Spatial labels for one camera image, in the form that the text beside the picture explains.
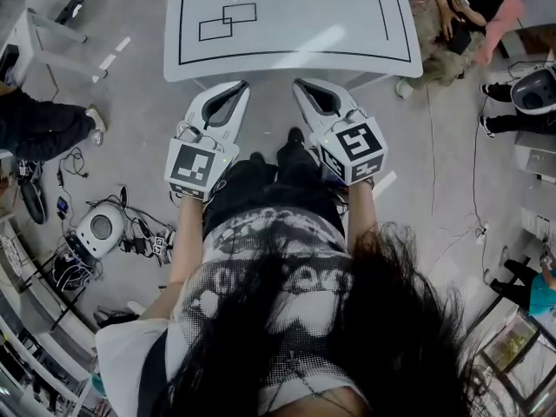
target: chair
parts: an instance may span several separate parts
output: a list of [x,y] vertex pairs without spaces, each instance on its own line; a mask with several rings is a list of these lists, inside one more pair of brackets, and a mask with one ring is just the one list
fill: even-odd
[[23,86],[29,66],[33,60],[47,65],[73,70],[85,76],[99,76],[104,78],[108,75],[105,69],[79,63],[68,57],[44,50],[37,33],[39,27],[54,32],[59,36],[65,36],[75,42],[84,43],[87,40],[87,36],[80,32],[72,30],[67,26],[62,26],[59,23],[52,22],[48,18],[33,13],[31,10],[25,10],[17,20],[16,26],[11,31],[6,44],[0,50],[0,52],[3,52],[8,44],[14,44],[19,48],[19,57],[14,67],[14,77],[18,87]]
[[[413,0],[414,3],[426,0]],[[488,65],[493,60],[493,52],[501,38],[515,28],[518,18],[525,12],[521,0],[504,0],[494,19],[486,24],[486,42],[477,52],[475,62]]]

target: gray floor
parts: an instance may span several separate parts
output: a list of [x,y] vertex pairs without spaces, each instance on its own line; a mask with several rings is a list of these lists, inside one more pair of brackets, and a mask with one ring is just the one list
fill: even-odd
[[[3,21],[13,21],[21,10],[21,0],[0,0],[0,4]],[[53,69],[55,85],[47,70],[37,67],[25,87],[40,99],[56,95],[60,103],[94,103],[108,120],[109,133],[101,148],[89,142],[81,144],[90,177],[66,176],[76,219],[88,211],[86,201],[117,193],[120,184],[126,184],[132,205],[165,222],[176,221],[177,209],[169,200],[163,169],[169,138],[199,89],[190,82],[166,83],[163,79],[165,13],[166,0],[86,0],[70,23],[89,36],[86,44],[45,39],[52,49],[97,65],[108,54],[116,54],[108,77],[98,83]],[[2,22],[0,35],[5,35],[5,28]],[[126,36],[131,43],[116,53],[115,47]],[[289,127],[302,124],[291,93],[291,82],[299,75],[304,73],[281,71],[250,77],[253,95],[238,140],[243,156],[259,149],[274,158]],[[460,291],[467,322],[493,299],[481,280],[483,247],[475,239],[472,197],[473,140],[483,102],[478,85],[487,78],[491,78],[487,70],[477,68],[449,88],[431,86],[430,112],[426,91],[403,102],[394,94],[393,78],[354,92],[367,113],[376,117],[387,139],[390,155],[385,174],[393,170],[398,176],[377,201],[378,216],[381,221],[413,229],[421,271],[441,292],[448,287]],[[488,104],[486,109],[493,113],[502,108]],[[16,200],[23,234],[38,255],[48,254],[61,233],[54,214],[61,194],[57,165],[55,160],[45,167],[43,187],[51,213],[46,225],[27,222],[23,205]],[[520,204],[532,180],[515,167],[513,134],[488,139],[479,132],[476,202],[482,221],[490,227],[485,267],[497,266],[503,246],[521,237]],[[11,204],[12,198],[13,194],[7,194],[4,202],[9,199]],[[168,267],[158,268],[153,260],[118,250],[103,259],[103,266],[103,278],[92,283],[83,297],[81,307],[87,314],[98,305],[123,308],[128,300],[149,304],[168,273]]]

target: hand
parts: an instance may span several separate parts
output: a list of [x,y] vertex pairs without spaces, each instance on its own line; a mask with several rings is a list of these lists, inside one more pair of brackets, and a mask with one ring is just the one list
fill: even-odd
[[452,6],[456,12],[466,14],[471,8],[465,0],[452,0]]
[[442,21],[442,32],[444,33],[444,37],[446,40],[450,40],[453,37],[452,20],[455,19],[461,22],[461,19],[448,7],[440,10],[440,19]]

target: black strap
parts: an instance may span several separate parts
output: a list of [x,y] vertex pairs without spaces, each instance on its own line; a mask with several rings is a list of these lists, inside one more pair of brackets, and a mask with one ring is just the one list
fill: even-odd
[[139,383],[137,417],[150,417],[156,401],[168,384],[166,378],[166,337],[168,330],[158,337],[142,365]]

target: white t-shirt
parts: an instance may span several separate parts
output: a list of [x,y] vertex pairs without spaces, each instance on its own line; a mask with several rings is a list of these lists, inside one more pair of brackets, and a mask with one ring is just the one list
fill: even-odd
[[[285,255],[308,262],[289,274],[277,299],[286,306],[277,313],[269,332],[280,336],[282,344],[259,392],[259,414],[337,387],[351,387],[361,395],[327,359],[337,301],[343,305],[353,283],[346,271],[350,260],[343,236],[332,224],[305,210],[258,208],[224,222],[207,236],[203,264],[184,285],[170,320],[132,321],[96,334],[104,388],[119,417],[136,417],[142,366],[158,337],[168,330],[165,356],[170,380],[204,323],[214,315],[219,298],[243,277],[269,225],[277,222],[281,235],[276,239],[288,243]],[[296,368],[291,365],[292,353]]]

